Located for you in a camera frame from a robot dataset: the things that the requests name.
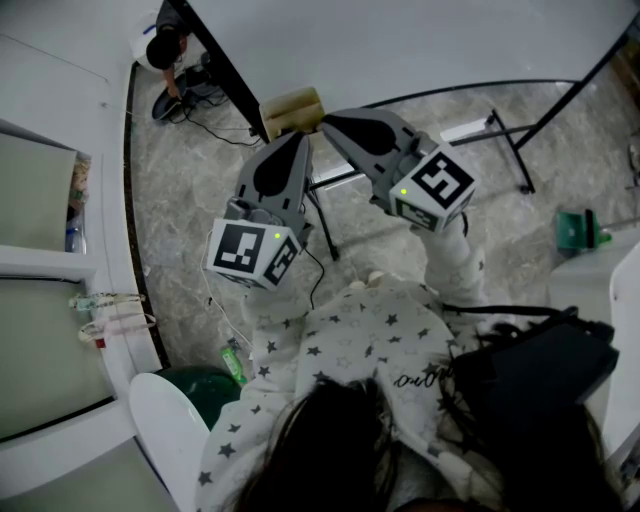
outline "gray tiled floor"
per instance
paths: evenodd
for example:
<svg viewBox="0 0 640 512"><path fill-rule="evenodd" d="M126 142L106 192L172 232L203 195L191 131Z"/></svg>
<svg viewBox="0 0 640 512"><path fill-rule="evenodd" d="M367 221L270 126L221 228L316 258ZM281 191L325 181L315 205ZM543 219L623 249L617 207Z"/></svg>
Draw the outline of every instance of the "gray tiled floor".
<svg viewBox="0 0 640 512"><path fill-rule="evenodd" d="M238 171L254 149L229 146L201 128L150 119L162 90L156 75L140 70L134 98L132 174L135 220L147 286L158 325L173 364L221 364L219 350L232 336L207 292L199 272L205 237L213 219L224 212ZM513 85L478 88L414 99L386 108L418 129L439 132L486 117L499 110L507 125L529 124L567 89L566 84ZM210 127L243 127L246 121L227 103L200 110L194 119ZM605 68L547 128L522 150L538 193L523 196L513 154L504 140L463 146L462 155L476 168L481 184L467 210L470 239L487 253L486 290L494 302L542 304L550 271L561 261L554 248L554 216L559 209L593 208L602 223L635 216L635 192L626 156L629 135L640 127L636 110L613 72ZM220 132L248 140L243 131ZM321 135L313 136L316 171L344 162ZM333 263L319 222L309 207L312 233L309 249L327 268L318 288L322 303L356 277L384 269L419 279L425 257L404 222L367 204L370 186L358 179L321 191L328 223L340 245ZM317 265L302 256L292 269L303 290L319 275ZM217 300L243 332L238 299L242 289L216 276L209 283Z"/></svg>

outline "white star-patterned pajamas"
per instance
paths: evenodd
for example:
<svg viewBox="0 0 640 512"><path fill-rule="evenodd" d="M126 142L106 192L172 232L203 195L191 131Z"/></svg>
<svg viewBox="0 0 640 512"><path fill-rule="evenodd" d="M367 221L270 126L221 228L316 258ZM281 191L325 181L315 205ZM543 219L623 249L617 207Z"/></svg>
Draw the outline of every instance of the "white star-patterned pajamas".
<svg viewBox="0 0 640 512"><path fill-rule="evenodd" d="M314 311L286 278L276 292L249 292L243 313L254 326L255 378L240 400L224 406L209 436L194 510L232 510L277 435L278 417L325 377L342 383L374 377L397 440L439 471L460 499L500 508L492 466L442 440L459 433L443 413L438 384L451 355L477 348L478 315L443 316L441 304L485 305L483 255L470 249L460 217L439 235L411 230L428 256L424 284L385 275L375 288L347 289Z"/></svg>

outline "green trash can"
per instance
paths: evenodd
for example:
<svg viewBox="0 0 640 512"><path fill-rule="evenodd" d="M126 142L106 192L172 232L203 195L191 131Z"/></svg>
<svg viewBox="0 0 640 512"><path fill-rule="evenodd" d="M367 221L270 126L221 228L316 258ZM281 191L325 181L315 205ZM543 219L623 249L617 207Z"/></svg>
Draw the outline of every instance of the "green trash can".
<svg viewBox="0 0 640 512"><path fill-rule="evenodd" d="M600 231L592 210L580 213L558 212L556 215L556 245L558 250L592 250L611 241L611 235Z"/></svg>
<svg viewBox="0 0 640 512"><path fill-rule="evenodd" d="M182 391L211 430L225 404L240 399L240 386L213 366L184 366L156 372Z"/></svg>

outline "fiducial marker cube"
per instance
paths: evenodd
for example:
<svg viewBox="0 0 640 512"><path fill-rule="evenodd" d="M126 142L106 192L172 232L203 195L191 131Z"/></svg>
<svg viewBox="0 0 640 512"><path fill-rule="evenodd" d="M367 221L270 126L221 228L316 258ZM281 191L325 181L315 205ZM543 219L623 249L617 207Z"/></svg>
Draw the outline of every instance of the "fiducial marker cube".
<svg viewBox="0 0 640 512"><path fill-rule="evenodd" d="M288 227L216 219L205 268L234 283L275 290L301 251Z"/></svg>
<svg viewBox="0 0 640 512"><path fill-rule="evenodd" d="M391 208L394 215L440 233L469 204L476 183L475 172L443 143L389 191Z"/></svg>

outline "green object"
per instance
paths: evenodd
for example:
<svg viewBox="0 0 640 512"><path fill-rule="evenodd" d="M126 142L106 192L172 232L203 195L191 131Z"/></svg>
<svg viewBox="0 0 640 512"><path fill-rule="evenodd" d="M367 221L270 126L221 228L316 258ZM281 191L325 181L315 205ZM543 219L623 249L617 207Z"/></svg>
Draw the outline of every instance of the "green object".
<svg viewBox="0 0 640 512"><path fill-rule="evenodd" d="M211 430L225 404L240 399L240 386L229 375L213 366L167 368L157 375L182 391Z"/></svg>
<svg viewBox="0 0 640 512"><path fill-rule="evenodd" d="M248 381L247 381L247 378L244 376L244 373L242 370L242 363L236 356L236 353L233 351L233 348L231 347L223 348L220 351L220 353L222 354L222 359L224 359L224 362L226 363L227 368L229 368L229 372L231 373L231 376L233 377L233 379L241 386L245 385Z"/></svg>
<svg viewBox="0 0 640 512"><path fill-rule="evenodd" d="M592 210L584 214L558 212L556 216L556 245L558 249L591 250L611 241L611 235L600 231L600 224Z"/></svg>

